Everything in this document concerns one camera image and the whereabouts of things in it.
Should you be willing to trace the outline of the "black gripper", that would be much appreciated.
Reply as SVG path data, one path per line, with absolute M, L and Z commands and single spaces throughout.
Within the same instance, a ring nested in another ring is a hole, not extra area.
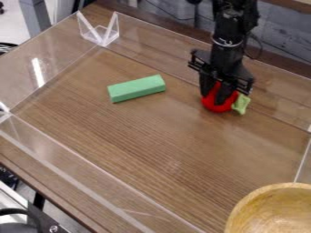
M 236 91 L 244 95 L 250 93 L 253 76 L 242 66 L 242 53 L 238 50 L 212 50 L 209 52 L 193 49 L 188 66 L 198 73 L 201 96 L 208 95 L 216 81 L 221 82 L 214 97 L 217 106 L 234 102 Z

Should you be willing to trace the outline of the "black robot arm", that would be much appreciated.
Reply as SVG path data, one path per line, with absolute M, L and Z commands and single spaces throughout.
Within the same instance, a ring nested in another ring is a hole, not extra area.
M 254 78 L 242 65 L 250 30 L 257 26 L 257 0 L 210 0 L 213 32 L 210 50 L 193 49 L 188 66 L 198 73 L 200 95 L 206 97 L 216 84 L 213 105 L 220 106 L 233 92 L 248 95 Z

